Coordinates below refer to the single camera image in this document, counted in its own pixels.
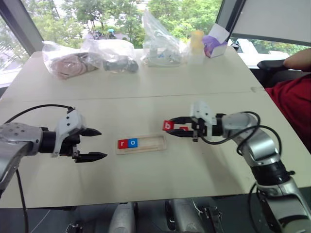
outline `white table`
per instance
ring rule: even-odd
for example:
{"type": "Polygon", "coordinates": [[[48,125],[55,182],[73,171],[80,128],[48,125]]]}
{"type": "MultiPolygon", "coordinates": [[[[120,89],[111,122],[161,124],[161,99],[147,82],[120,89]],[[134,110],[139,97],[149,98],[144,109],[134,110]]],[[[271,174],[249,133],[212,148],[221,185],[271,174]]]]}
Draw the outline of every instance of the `white table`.
{"type": "MultiPolygon", "coordinates": [[[[229,61],[241,62],[238,60],[238,55],[232,53],[231,50],[227,50],[226,57],[223,59],[228,59],[230,64],[229,61]]],[[[259,84],[243,64],[237,67],[241,75],[234,77],[236,84],[231,88],[225,86],[223,89],[218,89],[219,83],[209,75],[209,72],[216,73],[212,67],[207,70],[205,78],[202,78],[203,75],[200,73],[197,77],[201,77],[201,82],[207,84],[211,79],[210,83],[215,83],[205,89],[206,93],[195,94],[192,93],[195,89],[204,90],[197,82],[193,83],[194,89],[187,90],[181,84],[176,85],[169,93],[169,89],[160,88],[156,80],[151,78],[144,80],[141,74],[136,76],[136,78],[140,77],[140,81],[137,81],[137,92],[134,91],[132,85],[125,87],[125,84],[128,84],[126,79],[133,78],[125,74],[115,75],[113,78],[110,77],[111,79],[100,79],[93,72],[94,76],[87,74],[67,81],[59,81],[47,74],[39,65],[39,59],[35,58],[35,61],[38,65],[33,69],[30,69],[29,64],[36,64],[36,62],[33,58],[28,61],[4,94],[0,101],[0,122],[34,105],[58,103],[75,106],[85,116],[89,127],[96,128],[103,133],[102,136],[82,138],[81,144],[78,145],[80,151],[101,151],[107,153],[108,156],[87,164],[75,164],[69,157],[50,158],[47,154],[24,157],[19,170],[28,207],[247,193],[254,182],[254,177],[244,159],[236,154],[236,145],[232,141],[220,146],[210,146],[166,134],[168,148],[165,151],[129,155],[115,154],[117,139],[163,133],[161,131],[163,120],[188,116],[190,105],[196,100],[206,101],[214,113],[230,114],[247,110],[259,113],[262,123],[273,127],[280,134],[284,151],[282,161],[288,170],[296,171],[294,178],[298,186],[304,187],[311,183],[310,154],[269,96],[259,88],[251,89],[252,86],[258,87],[259,84]],[[25,80],[34,77],[37,69],[40,70],[41,78],[47,84],[45,89],[36,86],[36,91],[32,91],[32,86],[26,85],[25,80]],[[100,82],[102,86],[105,86],[106,92],[83,92],[84,86],[82,85],[87,78],[89,80],[87,89],[91,89],[92,86],[97,89],[100,82]],[[244,79],[249,79],[248,87],[241,83],[244,79]],[[108,85],[111,85],[111,89],[114,90],[117,90],[119,86],[127,92],[123,95],[122,92],[118,92],[120,96],[117,96],[117,93],[109,91],[108,85]],[[142,86],[148,87],[149,96],[143,96],[148,93],[142,86]],[[65,87],[68,88],[67,95],[65,95],[65,87]],[[47,93],[45,98],[35,100],[35,97],[44,97],[44,92],[47,93]]],[[[170,71],[164,69],[160,72],[168,77],[170,71]]],[[[195,79],[194,76],[187,78],[172,76],[171,78],[175,81],[182,79],[188,83],[189,79],[195,79]]],[[[231,80],[232,77],[227,77],[227,79],[230,84],[235,83],[231,80]]],[[[64,114],[64,109],[45,108],[29,112],[18,120],[26,124],[53,129],[58,119],[64,114]]],[[[13,178],[2,195],[0,207],[20,206],[17,181],[13,178]]]]}
{"type": "MultiPolygon", "coordinates": [[[[137,50],[138,58],[142,50],[137,50]]],[[[135,74],[96,70],[66,81],[49,74],[36,52],[3,98],[12,101],[85,100],[250,92],[260,86],[233,48],[224,56],[206,58],[203,66],[147,67],[135,74]]]]}

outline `red shirt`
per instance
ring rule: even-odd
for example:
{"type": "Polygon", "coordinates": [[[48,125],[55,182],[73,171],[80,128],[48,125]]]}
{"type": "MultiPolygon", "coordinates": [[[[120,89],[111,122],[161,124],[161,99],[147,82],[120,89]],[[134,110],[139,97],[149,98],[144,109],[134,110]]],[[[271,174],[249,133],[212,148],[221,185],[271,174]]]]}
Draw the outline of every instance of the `red shirt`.
{"type": "Polygon", "coordinates": [[[266,88],[311,153],[311,75],[266,88]]]}

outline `tree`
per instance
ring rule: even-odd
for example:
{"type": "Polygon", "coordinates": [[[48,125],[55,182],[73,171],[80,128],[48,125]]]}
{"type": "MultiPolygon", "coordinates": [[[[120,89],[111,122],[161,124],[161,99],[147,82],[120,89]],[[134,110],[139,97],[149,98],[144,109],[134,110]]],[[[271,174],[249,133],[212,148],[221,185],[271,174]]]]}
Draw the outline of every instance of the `tree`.
{"type": "Polygon", "coordinates": [[[145,39],[145,31],[142,27],[140,27],[136,31],[134,38],[132,40],[134,48],[142,49],[142,43],[144,42],[144,39],[145,39]]]}
{"type": "Polygon", "coordinates": [[[222,0],[151,0],[149,10],[163,26],[184,41],[195,30],[208,34],[222,0]]]}
{"type": "Polygon", "coordinates": [[[273,50],[293,55],[301,50],[309,48],[303,45],[293,45],[275,41],[255,40],[255,39],[249,39],[249,41],[251,41],[254,44],[256,50],[259,53],[269,53],[270,50],[273,50]]]}
{"type": "Polygon", "coordinates": [[[10,62],[23,64],[29,55],[16,39],[10,28],[0,17],[0,70],[10,62]]]}
{"type": "Polygon", "coordinates": [[[79,22],[91,21],[93,27],[95,27],[94,21],[100,22],[102,28],[113,15],[115,8],[116,4],[111,0],[65,0],[62,4],[62,9],[67,16],[75,14],[79,22]]]}
{"type": "Polygon", "coordinates": [[[141,33],[141,12],[137,9],[135,0],[117,0],[115,8],[115,17],[118,18],[117,25],[128,33],[130,42],[139,41],[138,35],[141,33]]]}
{"type": "Polygon", "coordinates": [[[82,25],[71,17],[60,17],[53,0],[23,0],[24,6],[44,40],[79,48],[82,25]]]}

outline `black cable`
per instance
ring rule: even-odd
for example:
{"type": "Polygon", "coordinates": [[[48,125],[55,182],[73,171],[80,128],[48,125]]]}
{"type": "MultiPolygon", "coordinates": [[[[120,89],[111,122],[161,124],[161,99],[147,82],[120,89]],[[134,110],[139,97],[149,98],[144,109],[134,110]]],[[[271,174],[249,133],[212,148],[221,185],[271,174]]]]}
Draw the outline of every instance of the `black cable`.
{"type": "Polygon", "coordinates": [[[19,187],[19,192],[20,192],[21,204],[23,206],[25,233],[28,233],[29,232],[28,214],[27,214],[27,210],[26,210],[24,192],[23,192],[23,187],[21,186],[21,180],[20,180],[20,175],[19,175],[18,169],[16,169],[16,176],[17,176],[17,182],[18,182],[18,187],[19,187]]]}
{"type": "MultiPolygon", "coordinates": [[[[231,135],[230,137],[224,139],[224,140],[221,140],[221,141],[218,141],[218,142],[211,142],[211,141],[208,141],[204,138],[204,136],[202,134],[200,134],[200,137],[201,139],[208,143],[208,144],[212,144],[212,145],[218,145],[218,144],[222,144],[224,142],[227,142],[235,137],[237,137],[238,135],[242,134],[243,132],[247,131],[247,130],[250,130],[250,129],[254,129],[252,131],[252,133],[250,135],[248,135],[241,143],[238,144],[238,147],[237,147],[237,153],[239,155],[242,155],[242,153],[240,152],[241,150],[241,147],[243,146],[243,144],[248,140],[250,139],[254,134],[255,132],[259,129],[259,128],[264,128],[264,129],[267,129],[267,130],[270,130],[277,138],[277,141],[278,141],[278,153],[279,155],[281,156],[282,155],[282,141],[281,141],[281,138],[280,136],[278,135],[278,133],[272,129],[271,127],[269,126],[265,126],[265,125],[260,125],[260,122],[261,122],[261,119],[260,119],[260,116],[257,114],[257,113],[254,113],[254,112],[245,112],[245,113],[249,113],[249,114],[253,114],[257,117],[257,125],[255,126],[251,126],[251,127],[248,127],[248,128],[245,128],[237,133],[235,133],[234,135],[231,135]]],[[[255,225],[255,221],[254,221],[254,218],[253,218],[253,215],[252,215],[252,211],[251,211],[251,198],[252,198],[252,192],[254,190],[256,186],[256,183],[253,184],[253,186],[251,187],[249,193],[248,193],[248,196],[247,196],[247,211],[248,211],[248,216],[249,216],[249,219],[251,221],[251,225],[255,231],[255,233],[259,233],[259,230],[258,228],[256,227],[255,225]]],[[[259,190],[257,189],[256,191],[256,195],[257,195],[257,198],[259,199],[259,190]]]]}
{"type": "MultiPolygon", "coordinates": [[[[8,119],[6,123],[10,123],[12,122],[13,120],[15,120],[16,118],[18,118],[19,116],[27,113],[27,112],[30,112],[34,109],[37,109],[37,108],[43,108],[43,107],[60,107],[60,108],[67,108],[68,111],[71,111],[73,110],[74,108],[73,107],[70,107],[70,106],[66,106],[66,105],[61,105],[61,104],[43,104],[43,105],[38,105],[38,106],[35,106],[35,107],[32,107],[32,108],[29,108],[29,109],[26,109],[18,114],[16,114],[15,116],[11,117],[10,119],[8,119]]],[[[25,197],[24,197],[24,192],[23,192],[23,188],[21,186],[21,179],[20,179],[20,175],[19,175],[19,171],[18,169],[16,169],[16,176],[17,176],[17,182],[18,182],[18,187],[19,187],[19,192],[20,192],[20,199],[21,199],[21,203],[22,203],[22,207],[23,207],[23,214],[24,214],[24,225],[25,225],[25,233],[28,233],[29,232],[29,222],[28,222],[28,214],[27,214],[27,209],[26,209],[26,203],[25,203],[25,197]]]]}
{"type": "Polygon", "coordinates": [[[259,230],[255,224],[254,219],[253,219],[252,210],[251,210],[251,198],[252,198],[252,192],[253,192],[255,186],[256,186],[256,183],[253,184],[253,186],[251,187],[251,190],[249,190],[249,193],[247,196],[247,211],[248,211],[249,219],[251,221],[251,225],[252,225],[255,233],[259,233],[259,230]]]}
{"type": "Polygon", "coordinates": [[[259,125],[261,123],[260,116],[257,113],[254,113],[251,111],[246,111],[244,113],[252,114],[252,115],[255,115],[257,117],[257,127],[252,131],[252,133],[250,135],[248,135],[241,143],[238,144],[237,153],[239,155],[242,155],[241,148],[242,148],[243,144],[256,133],[256,131],[259,129],[259,125]]]}
{"type": "Polygon", "coordinates": [[[237,133],[231,135],[230,137],[228,137],[228,138],[226,138],[226,139],[224,139],[224,140],[218,141],[218,142],[211,142],[211,141],[208,141],[208,140],[206,140],[206,139],[204,138],[204,136],[203,136],[202,134],[200,134],[199,136],[200,136],[200,138],[201,138],[204,142],[206,142],[206,143],[208,143],[208,144],[211,144],[211,145],[219,145],[219,144],[225,143],[225,142],[227,142],[227,141],[229,141],[229,140],[231,140],[231,139],[233,139],[233,138],[239,136],[240,134],[242,134],[242,133],[245,132],[245,131],[248,131],[248,130],[251,130],[251,129],[255,129],[255,128],[264,128],[264,129],[268,129],[268,130],[270,130],[270,131],[276,136],[277,141],[278,141],[278,153],[279,153],[279,155],[281,155],[281,154],[282,154],[282,142],[281,142],[280,136],[278,135],[278,133],[277,133],[274,129],[272,129],[272,128],[269,127],[269,126],[265,126],[265,125],[254,125],[254,126],[250,126],[250,127],[248,127],[248,128],[245,128],[245,129],[243,129],[243,130],[241,130],[241,131],[239,131],[239,132],[237,132],[237,133]]]}
{"type": "Polygon", "coordinates": [[[65,106],[65,105],[60,105],[60,104],[43,104],[43,105],[38,105],[38,106],[35,106],[35,107],[32,107],[32,108],[29,108],[29,109],[26,109],[18,114],[16,114],[15,116],[11,117],[10,119],[8,119],[6,123],[10,123],[11,121],[15,120],[16,118],[18,118],[19,116],[27,113],[27,112],[30,112],[34,109],[37,109],[37,108],[43,108],[43,107],[60,107],[60,108],[67,108],[69,111],[72,110],[73,108],[70,107],[70,106],[65,106]]]}

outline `clear plastic bag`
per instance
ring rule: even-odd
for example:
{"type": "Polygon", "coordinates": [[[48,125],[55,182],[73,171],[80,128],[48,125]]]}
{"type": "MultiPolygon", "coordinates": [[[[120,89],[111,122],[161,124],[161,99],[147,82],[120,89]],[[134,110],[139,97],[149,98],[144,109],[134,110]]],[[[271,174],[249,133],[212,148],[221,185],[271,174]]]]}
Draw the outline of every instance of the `clear plastic bag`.
{"type": "Polygon", "coordinates": [[[87,62],[93,66],[112,72],[136,72],[134,45],[126,40],[86,39],[83,50],[89,52],[87,62]]]}
{"type": "Polygon", "coordinates": [[[166,28],[148,11],[144,11],[143,63],[151,67],[176,67],[186,61],[186,45],[172,36],[166,28]]]}
{"type": "Polygon", "coordinates": [[[88,52],[61,46],[52,41],[43,41],[43,44],[43,62],[49,73],[60,79],[67,79],[96,69],[87,62],[88,52]]]}

